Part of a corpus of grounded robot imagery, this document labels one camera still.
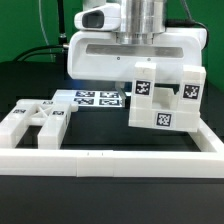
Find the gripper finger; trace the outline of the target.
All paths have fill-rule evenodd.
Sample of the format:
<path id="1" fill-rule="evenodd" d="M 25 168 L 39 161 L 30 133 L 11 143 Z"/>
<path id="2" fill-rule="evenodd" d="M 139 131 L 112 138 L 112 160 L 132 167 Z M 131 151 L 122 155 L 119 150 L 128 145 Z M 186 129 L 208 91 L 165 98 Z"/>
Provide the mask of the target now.
<path id="1" fill-rule="evenodd" d="M 115 90 L 118 92 L 119 97 L 121 98 L 121 106 L 124 108 L 130 107 L 130 92 L 131 87 L 128 83 L 125 82 L 116 82 Z"/>

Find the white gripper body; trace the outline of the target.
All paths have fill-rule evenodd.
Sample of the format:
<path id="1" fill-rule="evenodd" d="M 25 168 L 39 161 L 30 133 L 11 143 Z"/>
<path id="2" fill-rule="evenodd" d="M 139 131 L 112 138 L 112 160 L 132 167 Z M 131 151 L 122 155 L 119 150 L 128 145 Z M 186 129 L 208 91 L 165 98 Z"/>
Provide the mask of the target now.
<path id="1" fill-rule="evenodd" d="M 156 67 L 158 83 L 177 83 L 184 66 L 200 66 L 208 31 L 166 21 L 163 2 L 106 3 L 75 15 L 68 49 L 74 79 L 130 82 L 138 63 Z"/>

